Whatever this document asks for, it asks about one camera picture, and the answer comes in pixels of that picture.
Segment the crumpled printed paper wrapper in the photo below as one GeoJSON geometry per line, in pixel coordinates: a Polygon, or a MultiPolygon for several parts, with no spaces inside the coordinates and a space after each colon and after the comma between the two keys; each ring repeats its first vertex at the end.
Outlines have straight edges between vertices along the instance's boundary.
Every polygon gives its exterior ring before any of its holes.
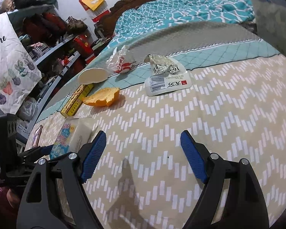
{"type": "Polygon", "coordinates": [[[149,54],[144,59],[145,63],[150,63],[153,75],[158,74],[179,74],[180,68],[170,58],[157,54],[149,54]]]}

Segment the red white crumpled wrapper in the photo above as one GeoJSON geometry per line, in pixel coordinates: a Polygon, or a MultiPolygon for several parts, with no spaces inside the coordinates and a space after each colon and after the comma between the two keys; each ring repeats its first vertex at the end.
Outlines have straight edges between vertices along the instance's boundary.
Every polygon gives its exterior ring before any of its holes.
{"type": "Polygon", "coordinates": [[[115,48],[110,58],[106,61],[106,68],[109,72],[121,74],[127,73],[135,64],[135,58],[129,50],[129,46],[124,45],[120,50],[115,48]]]}

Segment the tissue pack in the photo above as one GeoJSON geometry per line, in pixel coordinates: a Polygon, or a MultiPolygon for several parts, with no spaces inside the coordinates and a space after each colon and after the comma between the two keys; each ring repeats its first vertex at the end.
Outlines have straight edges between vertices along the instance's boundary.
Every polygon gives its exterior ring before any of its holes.
{"type": "Polygon", "coordinates": [[[55,159],[68,152],[78,152],[93,135],[92,117],[67,118],[52,146],[49,154],[50,159],[55,159]]]}

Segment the carved wooden headboard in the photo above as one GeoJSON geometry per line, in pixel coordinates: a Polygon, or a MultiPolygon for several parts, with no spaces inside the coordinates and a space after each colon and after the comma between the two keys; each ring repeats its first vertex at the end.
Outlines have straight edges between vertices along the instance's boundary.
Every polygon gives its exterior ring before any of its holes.
{"type": "Polygon", "coordinates": [[[98,30],[105,36],[111,37],[120,16],[129,9],[137,9],[141,5],[156,0],[120,0],[110,9],[110,13],[101,17],[95,24],[98,30]]]}

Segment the beige zigzag bed cover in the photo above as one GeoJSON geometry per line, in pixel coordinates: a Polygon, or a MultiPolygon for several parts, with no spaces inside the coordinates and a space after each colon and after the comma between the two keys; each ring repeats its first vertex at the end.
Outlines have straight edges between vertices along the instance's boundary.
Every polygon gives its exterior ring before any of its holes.
{"type": "Polygon", "coordinates": [[[263,40],[173,55],[192,86],[149,97],[150,66],[121,80],[109,107],[76,112],[107,145],[86,195],[104,228],[181,228],[203,190],[181,146],[188,131],[225,160],[245,158],[261,186],[269,223],[286,209],[286,57],[263,40]]]}

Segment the white barcode plastic package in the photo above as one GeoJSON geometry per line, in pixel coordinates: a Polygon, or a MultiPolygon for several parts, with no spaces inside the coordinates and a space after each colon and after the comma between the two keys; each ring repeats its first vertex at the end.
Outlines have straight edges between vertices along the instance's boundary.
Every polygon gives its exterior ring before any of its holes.
{"type": "Polygon", "coordinates": [[[149,97],[184,90],[192,87],[190,73],[179,61],[170,58],[180,68],[179,74],[151,75],[145,80],[145,91],[149,97]]]}

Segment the clear plastic storage box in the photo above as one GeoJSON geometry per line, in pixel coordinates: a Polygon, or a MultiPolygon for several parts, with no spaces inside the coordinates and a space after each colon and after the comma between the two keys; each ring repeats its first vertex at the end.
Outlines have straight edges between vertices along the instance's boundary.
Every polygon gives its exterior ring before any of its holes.
{"type": "Polygon", "coordinates": [[[257,34],[286,56],[286,1],[251,0],[257,34]]]}

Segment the teal patterned blanket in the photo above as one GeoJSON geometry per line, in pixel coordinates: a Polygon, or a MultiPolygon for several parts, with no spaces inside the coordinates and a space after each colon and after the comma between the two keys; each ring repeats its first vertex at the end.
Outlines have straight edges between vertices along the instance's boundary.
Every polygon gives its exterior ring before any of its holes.
{"type": "Polygon", "coordinates": [[[106,50],[146,33],[187,22],[239,24],[255,19],[251,0],[156,0],[122,13],[106,50]]]}

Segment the red yellow wall calendar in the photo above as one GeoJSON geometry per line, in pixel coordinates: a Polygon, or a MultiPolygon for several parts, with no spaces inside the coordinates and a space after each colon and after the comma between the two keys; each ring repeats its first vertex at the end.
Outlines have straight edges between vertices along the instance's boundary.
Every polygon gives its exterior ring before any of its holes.
{"type": "Polygon", "coordinates": [[[105,0],[79,0],[79,3],[94,23],[110,13],[105,0]]]}

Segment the white home tote bag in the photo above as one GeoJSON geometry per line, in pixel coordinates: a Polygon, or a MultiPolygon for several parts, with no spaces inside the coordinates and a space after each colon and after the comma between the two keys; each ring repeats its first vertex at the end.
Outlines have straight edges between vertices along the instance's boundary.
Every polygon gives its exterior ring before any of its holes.
{"type": "Polygon", "coordinates": [[[0,14],[0,110],[16,114],[42,74],[20,42],[6,13],[0,14]]]}

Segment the yellow cardboard box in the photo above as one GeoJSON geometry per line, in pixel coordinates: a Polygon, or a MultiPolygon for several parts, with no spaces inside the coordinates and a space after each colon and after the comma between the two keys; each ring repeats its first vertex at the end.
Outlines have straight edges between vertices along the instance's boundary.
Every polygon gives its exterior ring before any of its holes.
{"type": "Polygon", "coordinates": [[[93,84],[81,84],[77,90],[72,94],[67,103],[63,106],[60,113],[64,117],[74,116],[83,102],[83,98],[87,97],[90,91],[94,88],[93,84]]]}

